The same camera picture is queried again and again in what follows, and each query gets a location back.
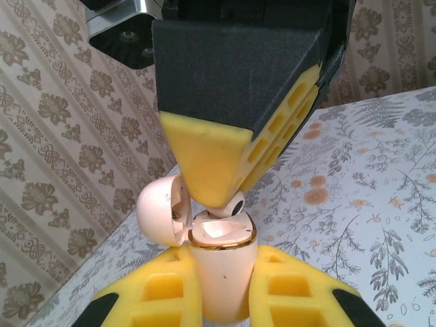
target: yellow foam pad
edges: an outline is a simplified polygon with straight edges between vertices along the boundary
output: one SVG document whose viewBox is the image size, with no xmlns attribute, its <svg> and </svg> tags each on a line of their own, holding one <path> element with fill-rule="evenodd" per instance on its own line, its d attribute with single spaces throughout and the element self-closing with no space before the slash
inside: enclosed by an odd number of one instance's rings
<svg viewBox="0 0 436 327">
<path fill-rule="evenodd" d="M 117 293 L 102 327 L 201 327 L 202 298 L 187 245 L 169 248 L 109 285 L 94 299 Z"/>
<path fill-rule="evenodd" d="M 286 252 L 260 245 L 249 291 L 251 327 L 352 327 L 332 291 L 359 293 Z"/>
<path fill-rule="evenodd" d="M 248 129 L 160 112 L 159 118 L 191 197 L 224 207 L 247 193 L 272 167 L 306 118 L 317 95 L 320 66 L 305 71 L 255 140 Z"/>
</svg>

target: table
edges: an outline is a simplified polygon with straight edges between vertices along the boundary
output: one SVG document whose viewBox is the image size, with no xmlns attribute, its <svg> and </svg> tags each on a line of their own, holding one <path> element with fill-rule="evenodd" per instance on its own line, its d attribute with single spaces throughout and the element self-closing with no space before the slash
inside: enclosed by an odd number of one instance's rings
<svg viewBox="0 0 436 327">
<path fill-rule="evenodd" d="M 436 87 L 317 110 L 247 212 L 260 243 L 354 286 L 387 326 L 436 326 Z M 71 326 L 164 249 L 133 212 L 28 326 Z"/>
</svg>

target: patterned wallpaper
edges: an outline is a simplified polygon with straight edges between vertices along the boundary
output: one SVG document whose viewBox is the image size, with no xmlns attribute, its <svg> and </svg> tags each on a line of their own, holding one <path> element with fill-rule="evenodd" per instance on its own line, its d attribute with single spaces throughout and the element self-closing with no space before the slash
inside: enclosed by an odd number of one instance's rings
<svg viewBox="0 0 436 327">
<path fill-rule="evenodd" d="M 434 0 L 358 0 L 324 106 L 436 84 Z M 174 166 L 153 68 L 87 44 L 78 0 L 0 0 L 0 326 L 24 326 Z"/>
</svg>

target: earbud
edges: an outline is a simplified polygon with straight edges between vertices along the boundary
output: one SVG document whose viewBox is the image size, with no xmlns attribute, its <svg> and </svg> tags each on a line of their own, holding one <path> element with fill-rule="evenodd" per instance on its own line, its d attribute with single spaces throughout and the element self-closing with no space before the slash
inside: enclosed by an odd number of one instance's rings
<svg viewBox="0 0 436 327">
<path fill-rule="evenodd" d="M 216 218 L 227 218 L 240 214 L 245 207 L 244 193 L 238 191 L 224 208 L 209 208 L 206 210 Z"/>
</svg>

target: open case lid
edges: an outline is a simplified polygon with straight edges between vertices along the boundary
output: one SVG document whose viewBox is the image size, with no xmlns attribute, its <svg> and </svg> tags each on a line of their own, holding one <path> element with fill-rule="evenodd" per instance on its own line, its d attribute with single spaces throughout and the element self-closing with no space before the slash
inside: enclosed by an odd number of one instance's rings
<svg viewBox="0 0 436 327">
<path fill-rule="evenodd" d="M 139 195 L 136 219 L 149 240 L 169 247 L 181 246 L 191 227 L 191 197 L 182 175 L 148 184 Z"/>
</svg>

